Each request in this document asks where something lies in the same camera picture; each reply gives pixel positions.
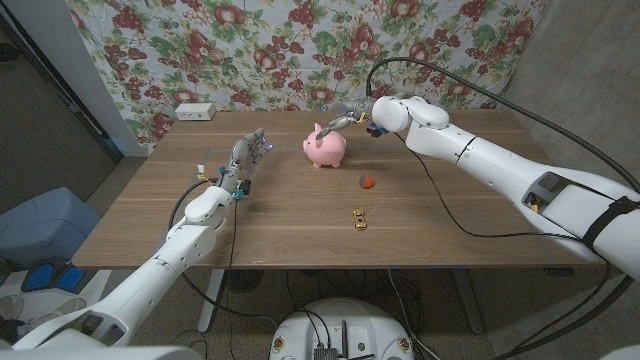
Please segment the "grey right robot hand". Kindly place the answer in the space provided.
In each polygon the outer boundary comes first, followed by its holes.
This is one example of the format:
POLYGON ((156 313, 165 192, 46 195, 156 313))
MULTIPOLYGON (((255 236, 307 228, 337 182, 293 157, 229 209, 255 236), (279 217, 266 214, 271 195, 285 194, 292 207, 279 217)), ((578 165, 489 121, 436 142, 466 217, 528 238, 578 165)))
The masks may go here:
POLYGON ((336 118, 318 132, 316 140, 322 140, 330 133, 347 128, 352 124, 364 122, 371 117, 374 103, 375 100, 372 98, 363 98, 333 104, 330 111, 336 118))

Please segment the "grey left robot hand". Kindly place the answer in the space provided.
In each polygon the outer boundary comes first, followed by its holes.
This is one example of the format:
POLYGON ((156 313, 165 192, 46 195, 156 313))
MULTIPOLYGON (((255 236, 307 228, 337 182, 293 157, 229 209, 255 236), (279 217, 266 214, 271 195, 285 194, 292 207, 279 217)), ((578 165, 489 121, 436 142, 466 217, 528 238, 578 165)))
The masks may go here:
POLYGON ((263 127, 240 138, 232 147, 228 164, 217 186, 235 193, 243 182, 251 178, 256 166, 272 148, 267 143, 263 127))

